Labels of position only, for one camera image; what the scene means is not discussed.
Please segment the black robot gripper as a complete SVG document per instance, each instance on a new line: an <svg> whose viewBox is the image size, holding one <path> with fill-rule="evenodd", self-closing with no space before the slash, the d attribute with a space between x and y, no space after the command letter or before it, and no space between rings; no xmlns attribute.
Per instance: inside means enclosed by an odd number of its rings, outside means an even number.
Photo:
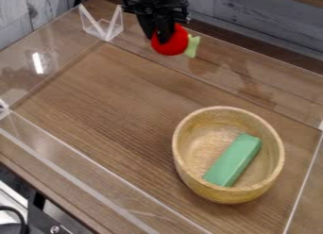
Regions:
<svg viewBox="0 0 323 234"><path fill-rule="evenodd" d="M160 43L166 43L174 34L175 22L190 22L188 0L122 0L123 10L139 15L139 25L148 39L155 32Z"/></svg>

